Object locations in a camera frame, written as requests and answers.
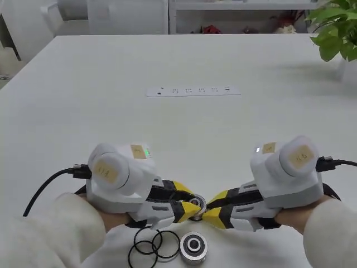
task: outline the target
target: white wall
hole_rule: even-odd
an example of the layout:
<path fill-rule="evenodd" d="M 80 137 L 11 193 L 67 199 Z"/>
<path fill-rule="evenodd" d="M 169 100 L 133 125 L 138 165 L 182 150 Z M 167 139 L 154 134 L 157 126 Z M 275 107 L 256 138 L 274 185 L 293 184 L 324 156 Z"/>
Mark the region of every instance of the white wall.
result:
<path fill-rule="evenodd" d="M 40 12 L 53 0 L 4 1 L 4 20 L 21 59 L 28 62 L 53 39 Z"/>

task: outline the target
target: metal ring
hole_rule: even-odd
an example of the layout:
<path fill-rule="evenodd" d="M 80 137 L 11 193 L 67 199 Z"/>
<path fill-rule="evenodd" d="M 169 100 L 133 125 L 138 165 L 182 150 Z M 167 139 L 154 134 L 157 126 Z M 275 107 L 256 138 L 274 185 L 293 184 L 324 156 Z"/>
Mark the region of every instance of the metal ring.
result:
<path fill-rule="evenodd" d="M 162 258 L 162 259 L 172 259 L 172 258 L 175 257 L 177 254 L 179 254 L 179 252 L 180 252 L 180 238 L 179 238 L 179 236 L 178 236 L 176 233 L 174 233 L 174 232 L 172 232 L 172 231 L 169 231 L 169 230 L 158 231 L 158 233 L 154 236 L 154 238 L 153 238 L 152 241 L 151 241 L 151 242 L 152 242 L 152 245 L 155 245 L 155 244 L 154 244 L 154 241 L 155 241 L 156 237 L 157 237 L 158 235 L 161 235 L 161 237 L 162 237 L 162 234 L 163 234 L 163 233 L 172 233 L 172 234 L 177 238 L 178 248 L 177 248 L 176 252 L 175 252 L 174 254 L 172 254 L 171 256 L 161 256 L 161 255 L 158 253 L 158 248 L 155 249 L 154 247 L 152 247 L 152 250 L 154 251 L 154 253 L 155 253 L 155 255 L 156 255 L 157 257 L 160 257 L 160 258 Z"/>
<path fill-rule="evenodd" d="M 193 248 L 193 246 L 191 245 L 192 242 L 196 242 L 197 243 L 197 247 Z M 190 238 L 187 242 L 187 248 L 191 251 L 191 252 L 198 252 L 201 249 L 201 242 L 193 237 Z"/>
<path fill-rule="evenodd" d="M 130 248 L 129 254 L 128 254 L 128 264 L 129 264 L 129 267 L 130 267 L 130 268 L 134 268 L 133 265 L 132 265 L 132 262 L 131 262 L 131 260 L 130 260 L 130 256 L 131 256 L 131 254 L 132 254 L 132 251 L 133 251 L 134 248 L 137 250 L 137 245 L 138 245 L 138 244 L 142 244 L 142 243 L 149 243 L 149 244 L 151 244 L 151 247 L 153 248 L 153 250 L 156 250 L 156 251 L 157 251 L 157 247 L 156 247 L 151 241 L 149 241 L 149 240 L 143 240 L 143 241 L 139 241 L 139 242 L 135 243 L 135 244 Z M 154 268 L 154 267 L 155 267 L 155 265 L 156 265 L 156 263 L 157 263 L 157 260 L 158 260 L 158 256 L 156 255 L 155 261 L 154 261 L 153 265 L 152 265 L 150 268 Z"/>
<path fill-rule="evenodd" d="M 137 238 L 137 236 L 138 236 L 138 234 L 142 231 L 142 230 L 144 230 L 144 229 L 149 229 L 150 228 L 150 226 L 147 226 L 147 227 L 144 227 L 144 228 L 142 228 L 142 229 L 140 229 L 136 234 L 135 234 L 135 236 L 134 236 L 134 246 L 133 247 L 135 247 L 135 249 L 137 250 L 137 252 L 139 252 L 139 253 L 141 253 L 141 254 L 143 254 L 143 255 L 151 255 L 151 254 L 154 254 L 155 253 L 155 250 L 153 249 L 151 252 L 143 252 L 143 251 L 141 251 L 138 247 L 137 247 L 137 244 L 139 243 L 137 243 L 136 242 L 136 238 Z M 156 230 L 157 232 L 158 232 L 158 234 L 156 234 L 156 236 L 157 235 L 160 235 L 160 243 L 158 244 L 158 246 L 156 246 L 155 245 L 155 248 L 156 248 L 156 251 L 157 250 L 159 250 L 160 249 L 160 247 L 161 247 L 161 245 L 162 245 L 162 234 L 161 234 L 161 232 L 159 231 L 159 230 Z"/>

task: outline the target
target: green plant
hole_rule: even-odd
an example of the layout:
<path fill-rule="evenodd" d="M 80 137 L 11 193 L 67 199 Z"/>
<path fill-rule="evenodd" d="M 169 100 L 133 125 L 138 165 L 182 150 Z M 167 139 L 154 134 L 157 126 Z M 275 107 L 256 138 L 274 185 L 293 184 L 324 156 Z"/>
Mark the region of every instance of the green plant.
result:
<path fill-rule="evenodd" d="M 310 13 L 307 20 L 323 27 L 317 37 L 311 37 L 325 61 L 338 53 L 348 61 L 357 59 L 357 0 L 332 0 Z"/>

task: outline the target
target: cable connector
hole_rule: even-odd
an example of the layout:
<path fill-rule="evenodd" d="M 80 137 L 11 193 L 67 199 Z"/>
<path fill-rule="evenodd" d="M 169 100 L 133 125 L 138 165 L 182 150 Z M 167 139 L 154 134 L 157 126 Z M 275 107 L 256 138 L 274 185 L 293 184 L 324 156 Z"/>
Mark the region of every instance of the cable connector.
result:
<path fill-rule="evenodd" d="M 332 158 L 332 156 L 328 157 L 319 157 L 316 163 L 316 171 L 317 172 L 325 172 L 330 170 L 335 170 L 336 166 L 340 164 L 336 163 L 336 161 Z"/>
<path fill-rule="evenodd" d="M 91 179 L 91 171 L 88 165 L 85 164 L 73 165 L 69 173 L 72 174 L 75 179 Z"/>

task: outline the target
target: person's hand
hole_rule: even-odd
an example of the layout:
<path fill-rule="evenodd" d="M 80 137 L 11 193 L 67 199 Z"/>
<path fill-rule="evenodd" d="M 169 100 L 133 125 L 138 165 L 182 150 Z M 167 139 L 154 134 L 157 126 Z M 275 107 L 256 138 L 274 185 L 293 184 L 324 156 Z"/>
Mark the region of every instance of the person's hand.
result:
<path fill-rule="evenodd" d="M 84 200 L 87 201 L 86 195 L 80 195 Z M 130 216 L 128 214 L 109 214 L 106 212 L 102 212 L 98 209 L 96 209 L 101 216 L 104 226 L 105 226 L 105 231 L 108 233 L 112 228 L 127 224 L 130 221 Z"/>
<path fill-rule="evenodd" d="M 275 221 L 281 225 L 293 227 L 300 234 L 303 234 L 312 211 L 318 205 L 330 199 L 331 197 L 324 195 L 320 200 L 306 207 L 283 209 L 275 216 Z"/>

